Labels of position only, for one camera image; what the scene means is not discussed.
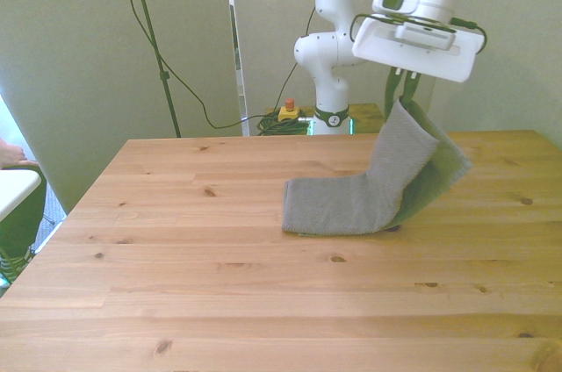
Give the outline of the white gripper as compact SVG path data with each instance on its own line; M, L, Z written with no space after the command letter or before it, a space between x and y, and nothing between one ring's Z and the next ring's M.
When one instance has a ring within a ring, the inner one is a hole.
M400 97L402 104L410 104L420 74L465 82L483 45L484 37L474 32L390 18L367 18L355 36L352 53L358 58L393 67L385 84L384 118L388 119L402 69L413 71L406 73Z

